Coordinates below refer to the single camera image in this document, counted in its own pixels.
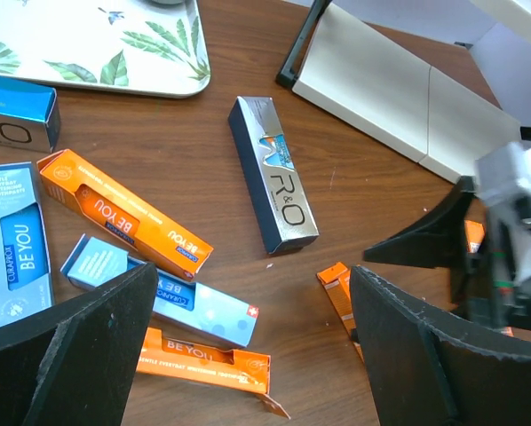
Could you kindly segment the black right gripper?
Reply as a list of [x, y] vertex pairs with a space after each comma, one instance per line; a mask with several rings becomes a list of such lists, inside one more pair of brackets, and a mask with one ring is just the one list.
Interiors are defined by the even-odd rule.
[[468, 320], [464, 287], [472, 254], [464, 219], [474, 200], [484, 207], [494, 278], [512, 284], [504, 317], [510, 327], [531, 331], [531, 144], [511, 142], [478, 159], [473, 177], [460, 177], [434, 209], [367, 248], [363, 259], [423, 268], [462, 266], [462, 275], [451, 278], [450, 291], [455, 314]]

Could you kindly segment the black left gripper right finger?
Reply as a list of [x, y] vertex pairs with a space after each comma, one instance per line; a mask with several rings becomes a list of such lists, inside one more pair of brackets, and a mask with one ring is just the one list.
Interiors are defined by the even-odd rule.
[[350, 291], [383, 425], [531, 425], [531, 342], [461, 319], [362, 266]]

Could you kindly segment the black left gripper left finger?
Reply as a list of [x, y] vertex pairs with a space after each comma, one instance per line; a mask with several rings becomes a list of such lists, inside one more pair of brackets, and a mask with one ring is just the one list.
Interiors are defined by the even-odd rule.
[[157, 282], [141, 264], [0, 327], [0, 425], [120, 424]]

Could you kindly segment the light blue Curaprox box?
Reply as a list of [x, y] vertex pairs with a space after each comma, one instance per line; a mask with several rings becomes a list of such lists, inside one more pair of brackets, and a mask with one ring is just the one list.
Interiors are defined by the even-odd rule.
[[[144, 262], [129, 252], [83, 235], [60, 271], [79, 288], [88, 290]], [[250, 344], [259, 309], [201, 282], [187, 282], [157, 269], [154, 315], [244, 348]]]
[[0, 327], [54, 305], [43, 213], [29, 162], [0, 165]]

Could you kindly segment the blue silver R&O toothpaste box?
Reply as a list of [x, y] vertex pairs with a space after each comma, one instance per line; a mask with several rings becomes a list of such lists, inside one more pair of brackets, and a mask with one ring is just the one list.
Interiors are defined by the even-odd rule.
[[0, 145], [51, 153], [60, 126], [55, 89], [0, 76]]

